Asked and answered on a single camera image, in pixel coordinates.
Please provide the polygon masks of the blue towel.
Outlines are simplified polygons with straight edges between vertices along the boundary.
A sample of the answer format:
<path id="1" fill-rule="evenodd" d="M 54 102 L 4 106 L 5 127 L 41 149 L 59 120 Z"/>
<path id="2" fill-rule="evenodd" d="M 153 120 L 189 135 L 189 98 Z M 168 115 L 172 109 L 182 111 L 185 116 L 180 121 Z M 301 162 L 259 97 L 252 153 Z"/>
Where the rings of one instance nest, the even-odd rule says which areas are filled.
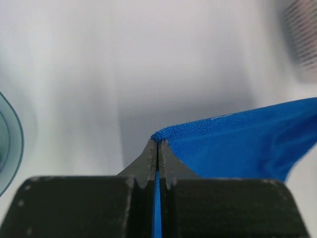
<path id="1" fill-rule="evenodd" d="M 205 178 L 285 181 L 317 142 L 317 100 L 302 99 L 174 126 L 152 135 Z"/>

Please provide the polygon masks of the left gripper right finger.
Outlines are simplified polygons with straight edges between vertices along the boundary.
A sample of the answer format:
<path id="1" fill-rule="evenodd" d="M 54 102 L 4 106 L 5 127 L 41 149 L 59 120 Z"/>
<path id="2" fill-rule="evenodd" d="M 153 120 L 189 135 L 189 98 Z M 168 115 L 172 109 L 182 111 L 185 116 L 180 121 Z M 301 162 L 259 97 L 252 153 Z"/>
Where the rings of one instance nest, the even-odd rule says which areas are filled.
<path id="1" fill-rule="evenodd" d="M 201 178 L 158 144 L 164 238 L 307 238 L 293 195 L 275 179 Z"/>

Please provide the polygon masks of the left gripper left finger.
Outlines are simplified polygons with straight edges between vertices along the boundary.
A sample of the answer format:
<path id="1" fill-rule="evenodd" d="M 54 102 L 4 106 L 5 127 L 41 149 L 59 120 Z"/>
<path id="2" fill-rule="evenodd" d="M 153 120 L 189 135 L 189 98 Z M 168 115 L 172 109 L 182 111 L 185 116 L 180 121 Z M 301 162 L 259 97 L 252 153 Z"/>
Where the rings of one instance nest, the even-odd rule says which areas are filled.
<path id="1" fill-rule="evenodd" d="M 3 238 L 150 238 L 157 144 L 116 176 L 31 177 L 0 227 Z"/>

